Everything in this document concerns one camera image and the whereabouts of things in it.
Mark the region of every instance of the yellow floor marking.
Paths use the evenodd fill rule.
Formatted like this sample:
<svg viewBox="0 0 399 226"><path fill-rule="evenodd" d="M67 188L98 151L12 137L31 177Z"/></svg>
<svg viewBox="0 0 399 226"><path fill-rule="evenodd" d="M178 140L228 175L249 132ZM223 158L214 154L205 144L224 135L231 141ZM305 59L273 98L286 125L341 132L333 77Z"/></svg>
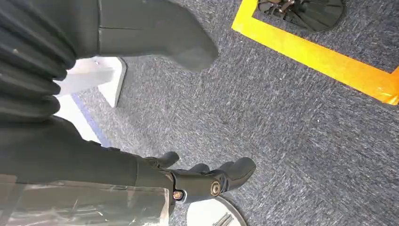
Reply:
<svg viewBox="0 0 399 226"><path fill-rule="evenodd" d="M242 0L232 29L384 103L399 102L399 67L391 74L253 18L257 0Z"/></svg>

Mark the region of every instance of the black object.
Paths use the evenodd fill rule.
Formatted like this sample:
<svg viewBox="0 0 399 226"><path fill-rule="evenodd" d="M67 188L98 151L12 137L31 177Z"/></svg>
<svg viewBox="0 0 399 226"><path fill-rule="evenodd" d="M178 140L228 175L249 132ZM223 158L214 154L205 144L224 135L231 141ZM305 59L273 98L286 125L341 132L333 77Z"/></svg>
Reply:
<svg viewBox="0 0 399 226"><path fill-rule="evenodd" d="M168 170L176 153L142 158L101 147L53 116L60 87L52 80L63 80L79 58L162 54L194 71L213 63L216 46L183 7L167 0L1 0L0 37L0 175L22 186L81 181L166 188L172 212L174 192L182 192L183 202L213 198L254 172L248 158L214 171L204 164ZM0 210L12 212L17 200Z"/></svg>
<svg viewBox="0 0 399 226"><path fill-rule="evenodd" d="M259 0L258 9L301 29L321 32L338 23L344 6L342 0Z"/></svg>

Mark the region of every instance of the bolt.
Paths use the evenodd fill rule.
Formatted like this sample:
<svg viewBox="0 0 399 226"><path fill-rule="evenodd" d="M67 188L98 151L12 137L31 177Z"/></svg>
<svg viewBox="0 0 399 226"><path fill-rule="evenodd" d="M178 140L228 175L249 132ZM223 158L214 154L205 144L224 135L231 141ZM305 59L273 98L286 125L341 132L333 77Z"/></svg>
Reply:
<svg viewBox="0 0 399 226"><path fill-rule="evenodd" d="M220 194L220 183L219 181L215 181L211 185L211 195L218 196Z"/></svg>
<svg viewBox="0 0 399 226"><path fill-rule="evenodd" d="M174 191L173 192L173 198L175 200L181 200L183 198L183 192L180 191Z"/></svg>

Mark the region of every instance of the gray carpet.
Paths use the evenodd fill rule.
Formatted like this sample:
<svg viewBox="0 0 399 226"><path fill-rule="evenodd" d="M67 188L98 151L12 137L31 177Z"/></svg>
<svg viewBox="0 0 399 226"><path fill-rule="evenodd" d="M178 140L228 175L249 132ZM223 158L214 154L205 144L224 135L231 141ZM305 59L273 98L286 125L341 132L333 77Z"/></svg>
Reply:
<svg viewBox="0 0 399 226"><path fill-rule="evenodd" d="M96 89L81 93L111 144L142 156L176 151L178 168L252 157L252 179L225 196L250 226L399 225L399 108L233 31L239 0L178 2L199 18L220 57L202 73L161 57L126 58L116 109ZM392 72L399 1L346 5L338 28L297 34ZM185 225L186 208L177 207L170 225Z"/></svg>

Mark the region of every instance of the prosthetic hand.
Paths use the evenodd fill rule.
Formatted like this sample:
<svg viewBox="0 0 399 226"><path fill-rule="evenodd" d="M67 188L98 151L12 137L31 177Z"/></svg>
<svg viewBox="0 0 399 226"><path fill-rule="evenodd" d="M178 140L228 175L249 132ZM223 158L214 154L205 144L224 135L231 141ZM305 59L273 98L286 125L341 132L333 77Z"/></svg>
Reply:
<svg viewBox="0 0 399 226"><path fill-rule="evenodd" d="M104 148L83 140L70 122L52 116L59 110L53 95L60 91L52 80L64 79L76 59L147 54L162 54L190 70L201 70L218 52L192 14L166 0L0 1L0 176L11 176L16 184L2 192L9 196L0 199L4 201L0 225L21 204L22 193L29 190L28 197L37 197L35 192L43 191L27 190L27 185L75 181L162 188L168 191L171 213L175 201L213 198L249 179L255 170L249 158L212 171L204 164L169 170L179 159L176 153L142 158ZM97 205L100 197L83 204ZM77 211L81 200L79 196L56 198L72 206L69 212ZM25 204L30 206L32 200ZM148 204L148 199L136 203ZM163 208L152 208L151 213L156 216Z"/></svg>

